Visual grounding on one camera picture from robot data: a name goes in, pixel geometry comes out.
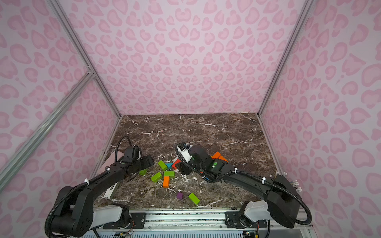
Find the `red block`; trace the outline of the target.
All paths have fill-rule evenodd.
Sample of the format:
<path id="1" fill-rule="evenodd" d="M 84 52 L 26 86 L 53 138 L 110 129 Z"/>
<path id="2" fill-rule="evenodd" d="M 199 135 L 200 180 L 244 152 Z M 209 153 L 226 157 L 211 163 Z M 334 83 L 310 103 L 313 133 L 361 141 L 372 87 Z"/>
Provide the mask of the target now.
<path id="1" fill-rule="evenodd" d="M 177 168 L 177 165 L 179 164 L 181 162 L 181 160 L 179 160 L 179 159 L 177 159 L 173 164 L 172 164 L 172 169 L 173 170 L 177 170 L 178 168 Z"/>

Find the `teal triangle block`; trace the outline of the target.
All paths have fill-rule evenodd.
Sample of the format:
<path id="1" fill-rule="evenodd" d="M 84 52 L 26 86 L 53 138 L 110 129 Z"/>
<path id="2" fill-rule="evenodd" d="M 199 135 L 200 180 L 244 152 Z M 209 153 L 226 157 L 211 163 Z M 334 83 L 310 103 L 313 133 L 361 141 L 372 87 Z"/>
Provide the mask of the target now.
<path id="1" fill-rule="evenodd" d="M 173 163 L 170 163 L 170 164 L 166 164 L 166 166 L 167 166 L 167 169 L 168 169 L 168 170 L 173 170 L 173 167 L 172 167 L 172 165 L 173 165 Z"/>

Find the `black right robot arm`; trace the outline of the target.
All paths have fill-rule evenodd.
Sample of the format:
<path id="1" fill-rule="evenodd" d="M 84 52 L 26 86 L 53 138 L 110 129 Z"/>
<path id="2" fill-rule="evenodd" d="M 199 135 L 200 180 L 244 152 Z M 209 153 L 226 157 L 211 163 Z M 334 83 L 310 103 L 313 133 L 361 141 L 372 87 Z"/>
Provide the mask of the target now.
<path id="1" fill-rule="evenodd" d="M 266 214 L 260 216 L 258 212 L 251 212 L 250 206 L 246 204 L 241 208 L 244 221 L 273 219 L 290 229 L 295 224 L 311 224 L 312 213 L 298 194 L 296 183 L 290 182 L 285 176 L 267 178 L 238 169 L 220 155 L 210 156 L 199 144 L 189 146 L 176 143 L 175 152 L 180 160 L 177 167 L 181 173 L 188 175 L 194 172 L 207 183 L 229 183 L 262 199 L 266 204 Z"/>

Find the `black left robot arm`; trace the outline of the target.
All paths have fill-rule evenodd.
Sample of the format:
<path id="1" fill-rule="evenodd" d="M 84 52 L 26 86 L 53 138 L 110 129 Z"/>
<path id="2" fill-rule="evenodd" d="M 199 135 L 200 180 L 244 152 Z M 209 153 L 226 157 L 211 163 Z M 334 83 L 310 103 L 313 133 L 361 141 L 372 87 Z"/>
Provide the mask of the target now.
<path id="1" fill-rule="evenodd" d="M 141 149 L 130 144 L 124 155 L 101 174 L 77 186 L 62 188 L 45 221 L 45 234 L 49 238 L 81 237 L 98 225 L 95 222 L 94 201 L 114 184 L 137 175 L 154 165 L 151 155 L 143 156 Z"/>

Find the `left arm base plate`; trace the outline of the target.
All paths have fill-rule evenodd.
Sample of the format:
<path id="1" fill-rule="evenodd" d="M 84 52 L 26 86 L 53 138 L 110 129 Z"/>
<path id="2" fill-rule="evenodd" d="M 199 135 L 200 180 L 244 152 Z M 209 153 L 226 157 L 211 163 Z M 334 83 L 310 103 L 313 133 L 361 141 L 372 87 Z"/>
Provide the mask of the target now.
<path id="1" fill-rule="evenodd" d="M 103 225 L 104 230 L 141 230 L 145 226 L 146 213 L 131 213 L 127 222 L 114 222 Z"/>

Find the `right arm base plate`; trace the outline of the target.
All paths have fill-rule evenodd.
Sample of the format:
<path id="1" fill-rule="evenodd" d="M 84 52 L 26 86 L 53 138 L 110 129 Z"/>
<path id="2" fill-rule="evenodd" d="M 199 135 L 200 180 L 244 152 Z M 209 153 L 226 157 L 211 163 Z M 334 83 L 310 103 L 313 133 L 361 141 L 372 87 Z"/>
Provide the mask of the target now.
<path id="1" fill-rule="evenodd" d="M 246 228 L 267 228 L 266 220 L 251 221 L 238 210 L 225 212 L 225 225 L 227 228 L 235 228 L 238 230 Z"/>

